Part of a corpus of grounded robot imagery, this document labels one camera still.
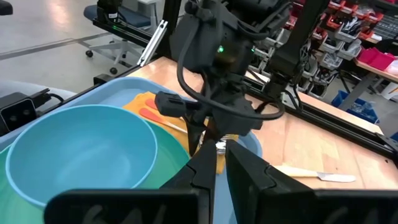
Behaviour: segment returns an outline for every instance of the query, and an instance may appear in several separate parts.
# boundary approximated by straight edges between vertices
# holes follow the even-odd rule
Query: green led light
[[[223,46],[219,46],[217,52],[218,53],[223,53],[224,51],[224,47]]]

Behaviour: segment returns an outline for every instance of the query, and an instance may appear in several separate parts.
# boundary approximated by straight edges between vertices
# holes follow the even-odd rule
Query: butter knife
[[[288,175],[289,177],[318,177],[322,181],[350,183],[356,180],[353,175],[330,174],[325,172],[316,172],[312,170],[300,169],[289,166],[274,166],[277,170]]]

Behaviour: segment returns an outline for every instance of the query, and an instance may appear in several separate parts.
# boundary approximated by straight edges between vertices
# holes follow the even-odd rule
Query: wooden table
[[[382,77],[386,80],[389,80],[393,83],[398,83],[398,77],[395,75],[392,75],[388,72],[373,68],[366,63],[358,61],[356,58],[354,59],[354,63],[358,67],[369,71],[369,73],[365,77],[362,78],[362,80],[355,86],[353,91],[340,104],[339,109],[341,109],[343,111],[346,111],[348,108],[350,108],[350,106],[355,102],[355,100],[358,99],[361,96],[361,94],[368,89],[369,85],[373,82],[373,80],[376,76],[380,76],[380,77]]]
[[[176,76],[176,63],[160,58],[145,67],[131,73],[130,77],[142,77],[152,80],[166,88],[186,96],[180,88]],[[194,89],[202,85],[201,76],[184,70],[185,81]],[[329,113],[372,131],[377,126],[354,119],[350,114],[333,108],[310,96],[300,95],[302,100]],[[256,106],[260,102],[250,96]],[[266,113],[274,108],[267,107]],[[265,121],[261,130],[254,130],[262,146],[262,158],[272,165],[287,164],[288,166],[311,169],[323,172],[355,175],[357,181],[352,183],[322,182],[318,179],[297,179],[312,188],[338,189],[397,189],[398,169],[394,163],[368,149],[336,136],[311,123],[290,114],[274,121]]]

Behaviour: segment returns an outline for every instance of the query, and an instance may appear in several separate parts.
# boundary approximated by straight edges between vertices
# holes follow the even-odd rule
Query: plastic bowl
[[[12,144],[6,175],[28,202],[44,207],[70,189],[131,189],[153,169],[157,141],[140,117],[85,105],[46,116]]]

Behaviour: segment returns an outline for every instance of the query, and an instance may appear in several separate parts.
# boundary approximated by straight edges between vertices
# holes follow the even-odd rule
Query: knife handle
[[[289,166],[274,166],[289,177],[318,177],[318,172]]]

